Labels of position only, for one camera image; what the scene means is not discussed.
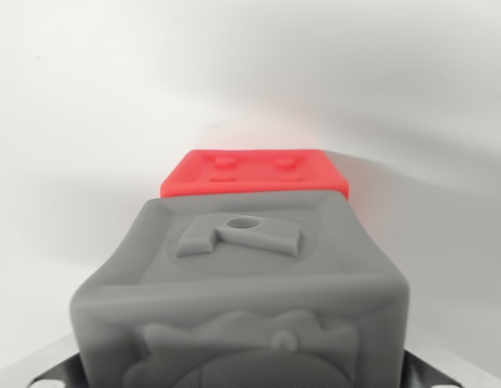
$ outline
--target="metal base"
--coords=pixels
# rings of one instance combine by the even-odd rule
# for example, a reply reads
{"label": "metal base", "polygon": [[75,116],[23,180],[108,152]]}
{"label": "metal base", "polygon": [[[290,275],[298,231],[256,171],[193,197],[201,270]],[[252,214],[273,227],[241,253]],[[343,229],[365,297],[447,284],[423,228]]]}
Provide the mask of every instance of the metal base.
{"label": "metal base", "polygon": [[[89,388],[79,354],[62,361],[50,370],[36,377],[32,383],[40,380],[59,380],[66,387]],[[458,382],[433,368],[425,361],[405,352],[401,388],[431,388],[433,386],[461,386]]]}

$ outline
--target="red top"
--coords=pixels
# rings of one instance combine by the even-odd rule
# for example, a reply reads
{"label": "red top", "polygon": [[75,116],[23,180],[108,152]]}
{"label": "red top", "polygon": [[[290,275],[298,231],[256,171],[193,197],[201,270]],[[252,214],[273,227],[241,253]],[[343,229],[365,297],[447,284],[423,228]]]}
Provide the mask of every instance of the red top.
{"label": "red top", "polygon": [[230,192],[336,190],[347,181],[320,150],[193,150],[161,186],[161,198]]}

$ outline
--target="plastic model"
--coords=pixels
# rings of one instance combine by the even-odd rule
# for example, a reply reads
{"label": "plastic model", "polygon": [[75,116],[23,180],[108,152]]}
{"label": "plastic model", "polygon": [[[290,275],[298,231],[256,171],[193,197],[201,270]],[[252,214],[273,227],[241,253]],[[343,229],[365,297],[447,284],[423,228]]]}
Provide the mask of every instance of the plastic model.
{"label": "plastic model", "polygon": [[90,387],[394,388],[408,284],[322,151],[192,151],[71,317]]}

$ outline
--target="small hole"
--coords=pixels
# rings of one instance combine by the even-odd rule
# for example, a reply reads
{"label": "small hole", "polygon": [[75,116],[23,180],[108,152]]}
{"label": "small hole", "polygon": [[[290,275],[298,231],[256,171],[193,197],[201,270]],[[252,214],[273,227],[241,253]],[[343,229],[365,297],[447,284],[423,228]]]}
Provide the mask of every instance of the small hole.
{"label": "small hole", "polygon": [[240,217],[240,218],[235,218],[235,219],[227,222],[228,226],[230,226],[231,228],[236,228],[236,229],[254,228],[255,226],[258,226],[259,224],[261,224],[261,220],[259,218],[255,218],[255,217]]}

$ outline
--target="gray cube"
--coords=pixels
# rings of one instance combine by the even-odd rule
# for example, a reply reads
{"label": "gray cube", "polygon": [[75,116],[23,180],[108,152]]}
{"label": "gray cube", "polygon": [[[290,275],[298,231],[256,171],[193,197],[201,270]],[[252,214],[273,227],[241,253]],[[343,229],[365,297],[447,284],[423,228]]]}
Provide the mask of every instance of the gray cube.
{"label": "gray cube", "polygon": [[180,196],[71,316],[94,388],[395,388],[408,293],[339,192]]}

